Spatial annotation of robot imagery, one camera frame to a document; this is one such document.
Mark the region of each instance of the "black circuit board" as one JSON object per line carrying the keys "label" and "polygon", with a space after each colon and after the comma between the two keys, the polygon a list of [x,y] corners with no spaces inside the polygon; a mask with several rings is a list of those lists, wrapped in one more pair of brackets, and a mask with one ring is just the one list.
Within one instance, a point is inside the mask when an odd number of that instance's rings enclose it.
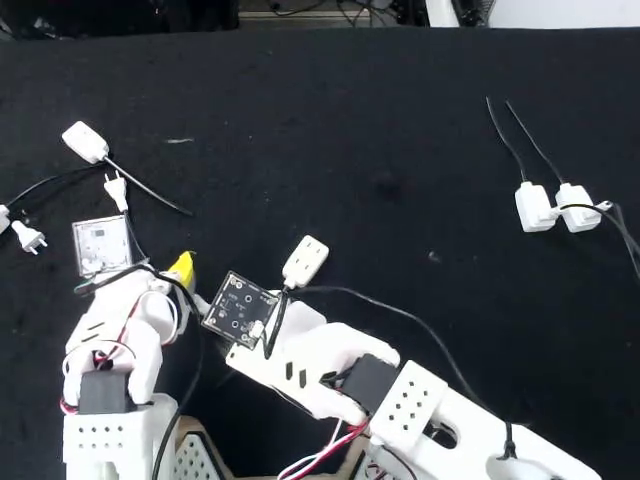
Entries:
{"label": "black circuit board", "polygon": [[249,332],[257,321],[266,327],[277,303],[277,295],[230,271],[202,326],[253,350],[259,337]]}

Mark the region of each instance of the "electrical plug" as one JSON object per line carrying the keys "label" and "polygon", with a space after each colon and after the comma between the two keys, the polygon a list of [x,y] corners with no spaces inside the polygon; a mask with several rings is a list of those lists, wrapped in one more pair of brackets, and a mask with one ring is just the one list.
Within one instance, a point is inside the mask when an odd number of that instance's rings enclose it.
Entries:
{"label": "electrical plug", "polygon": [[11,223],[11,228],[18,235],[20,245],[25,252],[31,252],[34,255],[38,254],[39,247],[47,247],[47,242],[44,241],[44,234],[34,228],[27,227],[19,220],[15,220]]}
{"label": "electrical plug", "polygon": [[116,178],[110,180],[109,175],[105,173],[104,179],[106,180],[104,189],[116,202],[118,210],[120,210],[121,213],[128,211],[129,205],[127,204],[127,181],[124,179],[124,177],[120,176],[120,173],[117,170]]}
{"label": "electrical plug", "polygon": [[284,284],[306,287],[329,255],[329,247],[311,235],[305,235],[282,268]]}
{"label": "electrical plug", "polygon": [[516,208],[525,232],[544,232],[556,224],[560,216],[557,208],[552,208],[549,197],[542,185],[522,182],[515,193]]}
{"label": "electrical plug", "polygon": [[0,233],[4,232],[11,225],[9,220],[9,209],[4,205],[0,205]]}
{"label": "electrical plug", "polygon": [[89,163],[103,161],[109,155],[109,145],[84,122],[74,123],[62,134],[67,146]]}
{"label": "electrical plug", "polygon": [[[562,209],[565,205],[592,205],[593,200],[582,185],[571,185],[563,183],[556,193],[556,203]],[[602,202],[597,205],[602,210],[609,210],[613,204]],[[586,208],[564,208],[561,211],[564,223],[571,233],[585,232],[596,228],[602,220],[602,215],[598,212]]]}

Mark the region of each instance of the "black tabletop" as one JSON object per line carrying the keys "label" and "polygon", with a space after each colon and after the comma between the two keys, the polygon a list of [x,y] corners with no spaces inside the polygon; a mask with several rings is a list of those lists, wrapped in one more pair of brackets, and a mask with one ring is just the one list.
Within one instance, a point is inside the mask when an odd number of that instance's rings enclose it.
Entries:
{"label": "black tabletop", "polygon": [[[0,192],[82,166],[60,141],[85,120],[118,161],[196,212],[134,187],[140,242],[158,268],[197,252],[212,298],[229,269],[278,288],[310,233],[331,248],[316,284],[355,288],[431,323],[492,409],[606,479],[636,479],[638,284],[612,225],[525,234],[518,168],[485,96],[535,183],[557,182],[509,121],[508,98],[572,183],[619,202],[638,232],[640,31],[318,31],[0,44]],[[171,139],[192,139],[173,143]],[[101,174],[24,202],[49,247],[0,240],[0,409],[6,477],[63,478],[57,407],[64,344],[89,299],[70,224],[112,215]],[[340,295],[309,302],[394,345],[458,389],[404,320]],[[160,387],[179,397],[194,331],[167,350]],[[208,347],[187,412],[237,475],[275,474],[325,444],[316,422],[226,373]]]}

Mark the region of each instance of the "white wall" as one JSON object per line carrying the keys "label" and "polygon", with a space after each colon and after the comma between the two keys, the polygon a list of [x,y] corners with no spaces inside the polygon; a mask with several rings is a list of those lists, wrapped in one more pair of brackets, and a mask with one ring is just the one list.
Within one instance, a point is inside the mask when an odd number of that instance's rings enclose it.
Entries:
{"label": "white wall", "polygon": [[491,27],[640,26],[640,0],[496,0]]}

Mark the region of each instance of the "robotic hand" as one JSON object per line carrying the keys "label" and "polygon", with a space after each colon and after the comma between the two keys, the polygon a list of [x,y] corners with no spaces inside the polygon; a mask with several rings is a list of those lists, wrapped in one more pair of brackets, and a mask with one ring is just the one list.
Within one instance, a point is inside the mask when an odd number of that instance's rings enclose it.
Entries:
{"label": "robotic hand", "polygon": [[[190,254],[185,252],[164,275],[193,291]],[[151,478],[177,409],[168,395],[154,394],[162,346],[184,332],[189,313],[181,290],[147,270],[132,271],[95,291],[67,342],[62,366],[67,480]],[[173,442],[172,434],[169,445]],[[172,478],[174,458],[174,450],[166,449],[159,480]]]}
{"label": "robotic hand", "polygon": [[[365,355],[374,361],[359,362]],[[424,479],[601,480],[519,425],[512,432],[517,455],[504,455],[502,420],[413,361],[398,372],[400,356],[388,344],[341,323],[327,324],[303,302],[288,306],[268,360],[258,343],[253,351],[234,345],[226,361],[314,418],[335,417],[351,425],[368,420],[368,453],[395,478],[412,478],[397,455]],[[395,369],[391,381],[389,368]],[[342,379],[342,388],[328,384],[327,378]],[[439,432],[447,433],[447,442],[439,440]]]}

